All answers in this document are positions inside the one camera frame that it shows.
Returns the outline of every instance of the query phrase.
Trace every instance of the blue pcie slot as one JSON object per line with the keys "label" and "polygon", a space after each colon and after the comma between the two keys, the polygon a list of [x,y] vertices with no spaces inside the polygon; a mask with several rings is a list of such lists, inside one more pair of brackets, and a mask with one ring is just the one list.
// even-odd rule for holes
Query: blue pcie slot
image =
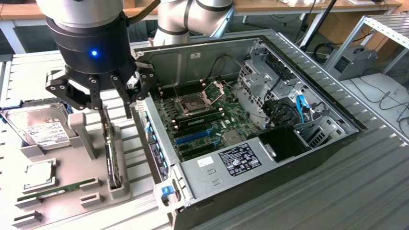
{"label": "blue pcie slot", "polygon": [[178,139],[174,140],[174,144],[178,145],[178,144],[186,143],[189,141],[193,141],[193,140],[196,140],[198,138],[205,138],[205,137],[208,137],[210,135],[212,130],[213,130],[213,127],[209,128],[206,131],[201,131],[201,132],[193,133],[188,137],[178,138]]}

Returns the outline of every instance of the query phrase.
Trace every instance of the hard drive label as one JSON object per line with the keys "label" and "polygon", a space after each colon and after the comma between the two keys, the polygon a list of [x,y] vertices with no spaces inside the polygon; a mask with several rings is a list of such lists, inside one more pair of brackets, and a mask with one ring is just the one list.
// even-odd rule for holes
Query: hard drive label
{"label": "hard drive label", "polygon": [[26,127],[26,133],[40,147],[68,141],[68,135],[60,122]]}
{"label": "hard drive label", "polygon": [[248,144],[222,151],[218,155],[232,176],[237,176],[261,165]]}

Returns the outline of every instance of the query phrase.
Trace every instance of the sticker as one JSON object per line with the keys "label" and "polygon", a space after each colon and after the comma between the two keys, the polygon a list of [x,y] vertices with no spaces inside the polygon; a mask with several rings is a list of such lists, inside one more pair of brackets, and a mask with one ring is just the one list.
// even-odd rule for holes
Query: sticker
{"label": "sticker", "polygon": [[261,166],[261,162],[248,144],[222,151],[218,155],[232,176],[237,176]]}
{"label": "sticker", "polygon": [[201,123],[201,122],[204,122],[204,121],[205,121],[204,119],[197,120],[197,121],[192,121],[190,123],[188,123],[188,126],[190,126],[190,125],[193,125],[193,124],[197,124],[197,123]]}
{"label": "sticker", "polygon": [[68,135],[60,122],[30,126],[25,130],[40,147],[68,141]]}
{"label": "sticker", "polygon": [[58,191],[56,191],[53,193],[44,194],[44,195],[38,196],[37,198],[38,199],[44,199],[46,197],[52,197],[52,196],[56,196],[56,195],[62,194],[62,193],[65,193],[65,190],[58,190]]}
{"label": "sticker", "polygon": [[197,160],[197,164],[198,164],[198,167],[204,167],[204,166],[206,166],[209,164],[213,164],[212,157],[205,157],[205,158]]}
{"label": "sticker", "polygon": [[190,54],[190,59],[200,58],[200,53]]}

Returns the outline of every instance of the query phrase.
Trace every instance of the ram module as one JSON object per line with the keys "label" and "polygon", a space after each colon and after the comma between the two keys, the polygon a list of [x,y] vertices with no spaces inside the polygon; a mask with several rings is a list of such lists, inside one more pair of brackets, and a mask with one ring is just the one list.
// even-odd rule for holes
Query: ram module
{"label": "ram module", "polygon": [[222,116],[224,116],[222,108],[218,108],[212,111],[204,112],[198,115],[177,119],[176,120],[177,127],[178,129],[184,129],[184,128],[189,128],[193,126],[198,126],[205,123],[222,119]]}
{"label": "ram module", "polygon": [[18,197],[17,198],[17,202],[20,202],[22,200],[32,199],[34,197],[41,199],[41,198],[46,198],[46,197],[50,197],[50,196],[54,196],[54,195],[58,195],[58,194],[62,194],[62,193],[68,193],[68,192],[76,191],[76,190],[78,190],[80,185],[88,184],[90,182],[94,182],[94,178],[90,178],[90,179],[88,179],[85,181],[81,181],[81,182],[77,182],[77,183],[73,183],[73,184],[69,184],[69,185],[65,185],[65,186],[49,189],[49,190],[45,190],[42,192],[28,194],[28,195],[25,195],[22,197]]}

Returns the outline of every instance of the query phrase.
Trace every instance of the pcie slot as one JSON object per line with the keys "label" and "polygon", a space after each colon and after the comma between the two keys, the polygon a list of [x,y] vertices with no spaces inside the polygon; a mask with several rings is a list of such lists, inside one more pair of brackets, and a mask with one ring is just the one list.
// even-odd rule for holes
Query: pcie slot
{"label": "pcie slot", "polygon": [[213,143],[206,144],[196,149],[192,149],[189,151],[185,151],[181,153],[182,157],[190,157],[190,156],[198,156],[198,155],[204,155],[212,151],[214,151],[217,149],[217,145],[214,145]]}
{"label": "pcie slot", "polygon": [[193,140],[196,140],[198,138],[205,138],[205,137],[208,137],[210,135],[212,130],[213,130],[213,127],[209,128],[205,131],[200,131],[197,133],[193,133],[192,135],[189,135],[189,136],[186,136],[184,138],[178,138],[178,139],[174,140],[174,144],[178,145],[178,144],[186,143],[189,141],[193,141]]}
{"label": "pcie slot", "polygon": [[192,128],[184,129],[184,130],[178,130],[174,134],[173,134],[173,138],[178,138],[181,136],[189,135],[190,133],[196,133],[198,131],[205,131],[208,128],[210,128],[210,125],[200,125],[200,126],[194,126]]}

